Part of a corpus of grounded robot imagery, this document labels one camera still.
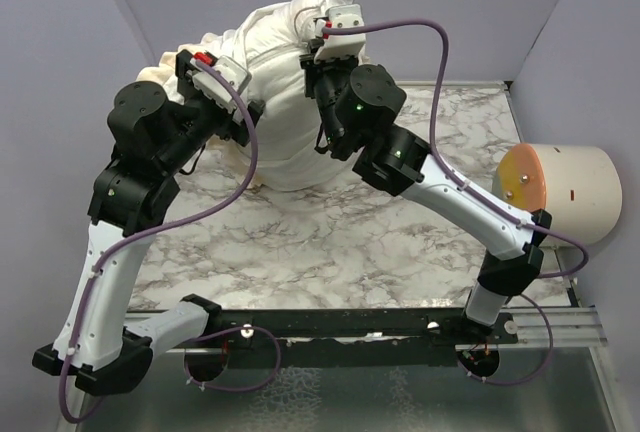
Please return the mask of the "white pillow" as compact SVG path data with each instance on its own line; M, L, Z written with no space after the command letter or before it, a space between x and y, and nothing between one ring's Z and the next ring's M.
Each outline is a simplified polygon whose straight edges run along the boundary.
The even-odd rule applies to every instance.
M222 53L245 66L251 81L248 101L262 101L256 127L257 170L253 182L291 192L317 186L339 175L349 164L316 150L320 116L305 96L299 56L314 37L313 20L329 8L355 0L291 0L251 12L231 35Z

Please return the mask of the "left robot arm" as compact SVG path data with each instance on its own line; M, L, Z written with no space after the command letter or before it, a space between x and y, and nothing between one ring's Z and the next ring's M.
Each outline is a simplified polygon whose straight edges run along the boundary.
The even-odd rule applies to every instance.
M249 71L227 56L181 51L180 102L151 81L122 88L107 118L114 149L93 185L88 246L78 289L55 341L33 365L94 397L134 390L154 359L193 340L220 337L217 304L196 295L137 325L125 316L140 267L179 193L177 176L212 137L255 146L263 106L244 103Z

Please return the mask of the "grey pillowcase with cream trim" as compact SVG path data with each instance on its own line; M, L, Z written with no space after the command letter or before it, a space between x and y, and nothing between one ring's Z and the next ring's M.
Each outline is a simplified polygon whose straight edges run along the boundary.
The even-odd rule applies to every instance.
M251 73L251 80L241 94L243 101L248 104L250 95L252 94L252 87L258 77L258 73L248 59L245 46L243 45L243 38L237 38L236 32L236 29L228 29L221 34L206 32L198 42L184 43L179 45L175 50L165 51L161 54L159 62L156 65L142 68L138 73L137 79L161 85L171 101L183 103L184 98L177 91L177 77L175 75L177 54L186 50L193 54L197 52L209 52L216 57L228 56ZM221 162L229 168L238 182L245 176L251 154L249 146L242 147L231 140L224 141L217 136L213 136L208 140L205 149L211 153L214 151L219 152Z

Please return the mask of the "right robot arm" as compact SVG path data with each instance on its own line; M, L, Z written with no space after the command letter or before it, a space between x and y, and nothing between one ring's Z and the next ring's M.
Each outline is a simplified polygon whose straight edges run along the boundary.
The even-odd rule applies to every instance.
M391 196L415 202L447 219L486 248L485 258L459 319L461 335L481 343L491 336L501 308L540 274L540 244L549 213L517 209L436 160L431 145L395 119L406 100L380 65L354 57L317 62L301 56L305 95L315 101L321 127L321 154L357 159L353 171L365 183Z

